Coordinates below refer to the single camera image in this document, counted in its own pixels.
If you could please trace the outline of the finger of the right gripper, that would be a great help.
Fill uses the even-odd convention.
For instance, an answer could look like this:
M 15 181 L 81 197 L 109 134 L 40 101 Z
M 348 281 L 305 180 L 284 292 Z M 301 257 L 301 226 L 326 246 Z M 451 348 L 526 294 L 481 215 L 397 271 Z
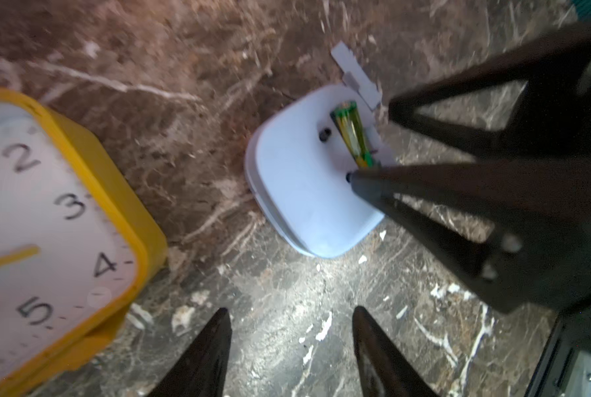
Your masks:
M 477 158 L 578 151 L 591 20 L 546 33 L 391 99 L 391 122 Z
M 591 158 L 370 168 L 349 184 L 496 311 L 591 304 Z M 480 218 L 492 231 L 468 239 L 411 199 Z

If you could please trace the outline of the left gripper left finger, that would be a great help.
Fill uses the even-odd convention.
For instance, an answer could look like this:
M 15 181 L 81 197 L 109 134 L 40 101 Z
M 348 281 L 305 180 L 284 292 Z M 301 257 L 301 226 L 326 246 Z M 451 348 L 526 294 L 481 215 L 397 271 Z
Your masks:
M 229 311 L 220 308 L 148 396 L 223 396 L 231 341 Z

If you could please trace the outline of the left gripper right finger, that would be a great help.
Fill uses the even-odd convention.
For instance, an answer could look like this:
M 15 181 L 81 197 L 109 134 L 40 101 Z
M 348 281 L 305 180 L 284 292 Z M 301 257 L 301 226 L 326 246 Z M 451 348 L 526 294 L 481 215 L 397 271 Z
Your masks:
M 353 312 L 353 348 L 364 396 L 434 396 L 363 306 Z

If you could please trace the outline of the green battery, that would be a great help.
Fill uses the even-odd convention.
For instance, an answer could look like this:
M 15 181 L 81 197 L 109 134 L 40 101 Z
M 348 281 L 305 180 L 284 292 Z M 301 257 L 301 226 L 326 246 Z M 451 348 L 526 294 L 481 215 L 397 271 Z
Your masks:
M 366 144 L 357 103 L 355 101 L 342 102 L 334 108 L 330 115 L 358 167 L 373 167 L 375 162 Z

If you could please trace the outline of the light blue small alarm clock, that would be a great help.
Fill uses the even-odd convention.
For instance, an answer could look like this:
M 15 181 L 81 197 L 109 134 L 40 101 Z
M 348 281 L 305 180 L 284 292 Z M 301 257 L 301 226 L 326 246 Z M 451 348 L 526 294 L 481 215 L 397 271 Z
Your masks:
M 347 180 L 358 167 L 331 118 L 333 108 L 347 100 L 358 105 L 375 160 L 395 165 L 368 104 L 342 84 L 317 89 L 269 117 L 246 150 L 244 171 L 259 207 L 278 233 L 307 256 L 341 256 L 384 218 L 353 193 Z

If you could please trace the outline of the yellow rectangular alarm clock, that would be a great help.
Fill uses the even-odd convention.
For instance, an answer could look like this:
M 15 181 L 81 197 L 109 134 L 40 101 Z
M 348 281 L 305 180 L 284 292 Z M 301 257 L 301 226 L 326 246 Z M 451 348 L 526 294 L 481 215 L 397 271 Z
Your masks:
M 97 137 L 0 88 L 0 396 L 106 348 L 166 256 Z

